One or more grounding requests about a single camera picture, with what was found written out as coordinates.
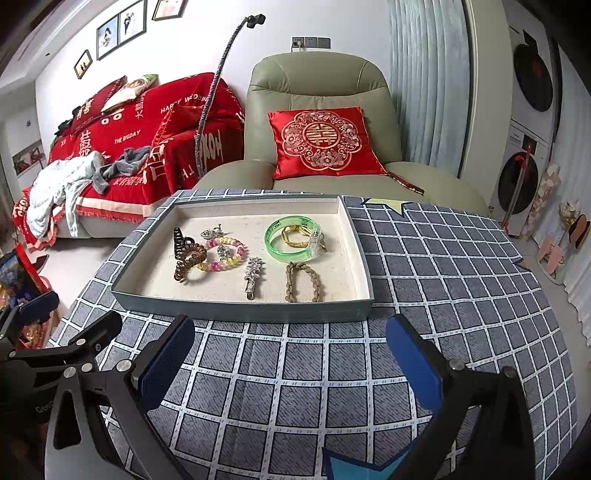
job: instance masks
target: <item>sofa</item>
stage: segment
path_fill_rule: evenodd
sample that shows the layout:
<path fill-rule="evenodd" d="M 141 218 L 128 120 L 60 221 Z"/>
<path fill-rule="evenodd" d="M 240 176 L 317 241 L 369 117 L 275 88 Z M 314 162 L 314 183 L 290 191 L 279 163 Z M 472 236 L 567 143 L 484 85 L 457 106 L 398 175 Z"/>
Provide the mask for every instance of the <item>sofa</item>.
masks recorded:
<path fill-rule="evenodd" d="M 53 142 L 49 163 L 94 150 L 102 153 L 106 163 L 116 160 L 126 148 L 149 145 L 151 151 L 136 175 L 109 180 L 105 194 L 96 192 L 92 185 L 81 192 L 74 210 L 78 238 L 126 237 L 176 190 L 194 187 L 198 181 L 194 136 L 212 79 L 213 73 L 201 73 L 174 80 L 146 90 L 134 102 L 101 113 L 105 101 L 125 83 L 122 77 L 82 105 L 71 127 Z M 243 136 L 242 108 L 222 80 L 202 137 L 205 170 L 243 159 Z M 29 250 L 49 247 L 58 236 L 69 237 L 63 205 L 53 209 L 44 238 L 32 235 L 25 220 L 29 190 L 23 191 L 12 217 Z"/>
<path fill-rule="evenodd" d="M 384 175 L 313 175 L 274 180 L 277 148 L 268 112 L 360 106 L 379 162 L 424 195 Z M 439 168 L 402 160 L 394 103 L 382 72 L 370 61 L 334 52 L 273 55 L 252 71 L 246 100 L 244 160 L 221 165 L 197 188 L 273 189 L 428 203 L 488 216 L 466 182 Z"/>

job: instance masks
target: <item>photo frame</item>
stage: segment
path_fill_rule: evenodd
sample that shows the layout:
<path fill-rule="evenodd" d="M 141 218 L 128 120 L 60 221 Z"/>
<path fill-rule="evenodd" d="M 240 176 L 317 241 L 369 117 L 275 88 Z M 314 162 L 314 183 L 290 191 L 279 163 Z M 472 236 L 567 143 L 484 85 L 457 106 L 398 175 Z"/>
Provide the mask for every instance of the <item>photo frame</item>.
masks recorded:
<path fill-rule="evenodd" d="M 187 0 L 158 0 L 152 20 L 168 20 L 170 18 L 180 18 L 183 16 Z"/>
<path fill-rule="evenodd" d="M 27 148 L 23 148 L 19 153 L 13 156 L 12 165 L 17 177 L 20 177 L 29 168 L 39 164 L 43 168 L 43 161 L 45 160 L 45 152 L 43 151 L 43 144 L 41 140 L 37 140 Z"/>
<path fill-rule="evenodd" d="M 146 33 L 148 3 L 138 0 L 119 12 L 119 46 Z"/>
<path fill-rule="evenodd" d="M 92 57 L 90 56 L 90 52 L 87 48 L 74 65 L 74 72 L 76 72 L 78 80 L 80 80 L 84 76 L 84 74 L 88 70 L 88 67 L 90 67 L 91 65 Z"/>
<path fill-rule="evenodd" d="M 117 14 L 96 29 L 96 59 L 102 60 L 119 46 L 119 14 Z"/>

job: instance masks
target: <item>embroidered pillow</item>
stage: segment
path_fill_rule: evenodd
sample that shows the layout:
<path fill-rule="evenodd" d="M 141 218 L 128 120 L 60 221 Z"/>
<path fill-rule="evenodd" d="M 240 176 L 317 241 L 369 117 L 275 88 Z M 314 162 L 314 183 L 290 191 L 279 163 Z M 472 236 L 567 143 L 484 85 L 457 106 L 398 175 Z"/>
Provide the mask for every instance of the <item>embroidered pillow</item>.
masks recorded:
<path fill-rule="evenodd" d="M 106 101 L 111 98 L 125 84 L 125 82 L 127 82 L 127 77 L 122 76 L 120 79 L 101 88 L 101 90 L 85 101 L 74 117 L 71 132 L 77 134 L 86 125 L 99 118 L 102 115 L 100 111 L 104 107 Z"/>
<path fill-rule="evenodd" d="M 270 112 L 276 180 L 310 175 L 387 175 L 371 148 L 361 107 Z"/>

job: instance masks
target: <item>blue plaid tablecloth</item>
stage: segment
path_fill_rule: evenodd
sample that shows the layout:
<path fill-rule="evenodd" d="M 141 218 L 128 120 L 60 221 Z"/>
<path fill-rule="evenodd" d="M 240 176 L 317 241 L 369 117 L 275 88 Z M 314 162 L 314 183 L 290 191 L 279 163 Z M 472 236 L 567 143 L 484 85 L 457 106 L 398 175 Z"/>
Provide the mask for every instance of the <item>blue plaid tablecloth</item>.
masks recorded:
<path fill-rule="evenodd" d="M 50 343 L 67 344 L 114 309 L 123 328 L 98 356 L 100 368 L 134 358 L 172 318 L 125 310 L 111 285 L 154 221 L 188 200 L 277 193 L 294 192 L 177 192 L 99 268 Z M 374 287 L 367 321 L 196 319 L 193 348 L 162 405 L 148 414 L 164 443 L 196 478 L 319 478 L 325 475 L 323 446 L 384 464 L 431 416 L 415 401 L 385 343 L 385 322 L 401 312 L 446 358 L 482 371 L 517 369 L 530 410 L 537 478 L 548 478 L 576 437 L 576 393 L 554 313 L 513 244 L 495 222 L 477 215 L 416 203 L 405 204 L 400 215 L 356 197 L 345 202 Z M 455 468 L 477 415 L 477 407 L 469 411 L 441 474 Z M 105 421 L 123 463 L 141 475 L 110 409 Z"/>

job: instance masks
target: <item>pillow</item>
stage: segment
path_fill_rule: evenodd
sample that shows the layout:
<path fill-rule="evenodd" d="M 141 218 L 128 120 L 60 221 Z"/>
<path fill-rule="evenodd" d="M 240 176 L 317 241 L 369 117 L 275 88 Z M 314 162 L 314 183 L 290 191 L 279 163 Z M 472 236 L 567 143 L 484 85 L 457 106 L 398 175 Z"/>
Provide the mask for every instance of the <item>pillow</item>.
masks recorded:
<path fill-rule="evenodd" d="M 101 88 L 101 90 L 85 101 L 74 117 L 71 127 L 72 133 L 78 133 L 86 125 L 99 118 L 102 115 L 100 111 L 106 101 L 111 98 L 125 82 L 127 82 L 127 77 L 124 75 L 120 79 Z"/>
<path fill-rule="evenodd" d="M 126 83 L 117 93 L 107 100 L 105 106 L 101 109 L 101 112 L 105 113 L 107 110 L 111 110 L 112 108 L 116 108 L 124 103 L 135 100 L 146 91 L 157 78 L 158 75 L 143 75 L 133 82 Z"/>
<path fill-rule="evenodd" d="M 197 128 L 199 126 L 202 110 L 202 106 L 174 105 L 174 107 L 164 115 L 164 118 L 154 135 L 154 139 L 152 140 L 152 148 L 158 145 L 162 140 L 166 140 L 168 137 L 186 132 L 192 128 Z"/>
<path fill-rule="evenodd" d="M 361 107 L 268 113 L 276 180 L 308 175 L 387 175 L 371 148 Z"/>

